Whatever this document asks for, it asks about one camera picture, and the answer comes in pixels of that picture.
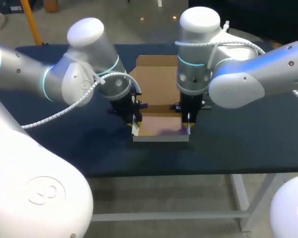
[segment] table frame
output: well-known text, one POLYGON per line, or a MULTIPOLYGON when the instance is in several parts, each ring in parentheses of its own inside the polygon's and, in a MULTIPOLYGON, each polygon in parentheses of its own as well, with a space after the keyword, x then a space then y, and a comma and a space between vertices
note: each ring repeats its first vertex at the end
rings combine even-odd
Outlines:
POLYGON ((269 203, 269 198, 289 179, 289 174, 267 174, 249 203, 242 175, 230 175, 237 203, 237 211, 197 211, 197 212, 156 212, 156 213, 117 213, 93 214, 92 222, 139 221, 139 220, 175 220, 175 219, 223 219, 239 218, 242 232, 250 232, 253 224, 269 203))

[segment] table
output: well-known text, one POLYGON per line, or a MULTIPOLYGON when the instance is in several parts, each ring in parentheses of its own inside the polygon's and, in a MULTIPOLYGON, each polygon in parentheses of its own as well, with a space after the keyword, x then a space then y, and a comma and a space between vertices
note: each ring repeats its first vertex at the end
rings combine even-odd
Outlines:
MULTIPOLYGON (((268 43, 256 43, 265 51, 268 43)), ((18 51, 56 63, 66 45, 29 46, 18 51)), ((174 44, 116 45, 127 70, 139 55, 175 55, 174 44)), ((65 107, 22 92, 0 91, 0 100, 20 124, 35 122, 65 107)), ((92 100, 66 116, 28 133, 41 145, 76 166, 86 177, 230 174, 239 211, 146 214, 101 214, 93 221, 241 218, 243 231, 258 219, 268 190, 298 172, 298 99, 285 93, 236 110, 216 105, 202 111, 189 143, 133 143, 131 128, 108 114, 110 104, 94 93, 92 100), (270 173, 249 205, 240 174, 270 173)))

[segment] open cardboard box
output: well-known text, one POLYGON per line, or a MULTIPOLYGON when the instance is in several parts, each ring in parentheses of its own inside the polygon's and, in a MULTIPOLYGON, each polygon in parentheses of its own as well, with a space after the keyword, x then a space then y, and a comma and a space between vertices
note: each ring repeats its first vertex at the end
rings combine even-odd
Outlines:
POLYGON ((137 99, 147 103, 141 109, 143 121, 133 123, 133 140, 137 142, 189 141, 190 127, 181 114, 170 110, 180 101, 176 86, 177 56, 139 56, 130 75, 139 83, 143 94, 137 99))

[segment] black table surface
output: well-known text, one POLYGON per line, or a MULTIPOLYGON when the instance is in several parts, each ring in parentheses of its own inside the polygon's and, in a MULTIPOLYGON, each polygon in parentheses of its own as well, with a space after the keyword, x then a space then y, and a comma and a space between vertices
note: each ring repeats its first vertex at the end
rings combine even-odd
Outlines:
MULTIPOLYGON (((268 43, 258 43, 271 50, 268 43)), ((56 63, 68 46, 17 50, 56 63)), ((116 45, 130 72, 139 55, 175 55, 174 44, 116 45)), ((0 91, 0 100, 20 124, 50 116, 65 105, 24 92, 0 91)), ((131 128, 108 114, 96 91, 84 107, 28 133, 87 177, 298 172, 298 99, 270 96, 236 110, 201 111, 187 143, 132 142, 131 128)))

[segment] gray floor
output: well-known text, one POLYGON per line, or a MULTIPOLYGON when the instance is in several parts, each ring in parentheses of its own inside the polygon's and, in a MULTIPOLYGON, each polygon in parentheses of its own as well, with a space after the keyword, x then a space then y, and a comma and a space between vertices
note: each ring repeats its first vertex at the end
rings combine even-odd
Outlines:
MULTIPOLYGON (((178 36, 178 20, 187 8, 186 0, 59 0, 61 11, 35 12, 42 41, 66 43, 68 28, 85 17, 97 17, 105 25, 113 43, 139 44, 173 42, 178 36)), ((0 31, 0 44, 15 48, 33 45, 23 14, 9 15, 0 31)), ((230 33, 248 40, 258 37, 231 29, 230 33)), ((264 175, 244 175, 250 199, 264 175)), ((235 208, 226 176, 172 176, 143 178, 91 179, 95 213, 197 211, 235 208)), ((272 238, 269 227, 269 204, 254 226, 252 238, 272 238)), ((138 221, 92 223, 87 238, 249 238, 242 234, 235 219, 138 221)))

